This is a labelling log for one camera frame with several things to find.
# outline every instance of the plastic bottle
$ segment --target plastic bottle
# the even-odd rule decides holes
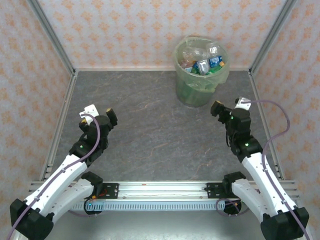
[[[214,74],[214,73],[218,72],[220,69],[222,69],[224,66],[225,66],[225,63],[223,61],[221,61],[218,66],[210,68],[209,71],[205,75]]]
[[[184,60],[187,61],[201,61],[208,58],[207,51],[202,48],[186,46],[182,51],[182,56]]]
[[[222,62],[222,57],[219,53],[220,46],[217,42],[210,42],[206,45],[206,52],[209,58],[210,68],[217,67]]]
[[[193,65],[195,64],[195,61],[189,61],[189,60],[182,60],[182,62],[180,63],[180,66],[183,68],[183,69],[186,69],[186,68],[191,68]]]

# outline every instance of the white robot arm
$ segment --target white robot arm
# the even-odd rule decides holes
[[[105,116],[99,115],[96,107],[90,105],[80,112],[81,117],[84,114],[87,116],[79,123],[84,133],[60,167],[24,201],[16,199],[10,205],[12,225],[28,209],[16,230],[30,240],[44,240],[65,212],[85,198],[98,196],[103,189],[103,179],[92,172],[84,173],[75,185],[68,187],[108,147],[108,134],[118,121],[112,108],[106,111]]]
[[[250,100],[242,97],[236,100],[234,109],[227,108],[218,101],[211,107],[211,114],[214,117],[219,115],[218,121],[225,124],[228,146],[251,174],[260,193],[251,187],[240,172],[224,176],[222,182],[225,192],[232,193],[243,200],[259,220],[266,240],[300,238],[304,233],[291,211],[298,217],[304,228],[308,223],[309,214],[304,207],[298,208],[284,191],[267,160],[264,164],[263,149],[251,135],[250,106]]]

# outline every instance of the black bracket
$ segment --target black bracket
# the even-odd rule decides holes
[[[208,199],[238,199],[236,195],[226,193],[225,187],[222,182],[208,182],[204,190],[208,194]]]
[[[98,199],[117,199],[119,194],[119,183],[103,183]]]
[[[25,201],[16,199],[10,205],[11,225],[13,226],[22,212],[28,207]],[[18,226],[15,228],[30,240],[44,240],[52,228],[52,215],[42,216],[39,213],[40,209],[30,208],[24,215]]]

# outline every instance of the wall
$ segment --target wall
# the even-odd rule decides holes
[[[285,0],[40,0],[76,68],[173,68],[186,35],[219,39],[249,68]]]
[[[25,0],[0,1],[0,239],[48,153],[70,74]]]
[[[320,236],[319,12],[317,0],[298,0],[254,78],[260,98],[281,103],[291,119],[276,149],[286,178],[298,181],[315,236]],[[272,134],[285,129],[278,108],[264,110]]]

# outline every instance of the gray floor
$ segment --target gray floor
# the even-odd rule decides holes
[[[174,71],[79,72],[53,169],[82,134],[79,112],[95,104],[100,114],[112,107],[118,117],[109,148],[89,168],[104,181],[218,181],[236,171],[252,179],[227,147],[225,127],[210,114],[214,100],[232,108],[238,96],[255,99],[248,73],[231,71],[211,103],[198,108],[177,99],[175,77]],[[256,105],[250,114],[252,134],[264,146]]]
[[[251,211],[237,217],[215,211],[108,212],[97,218],[66,213],[46,240],[264,240]]]

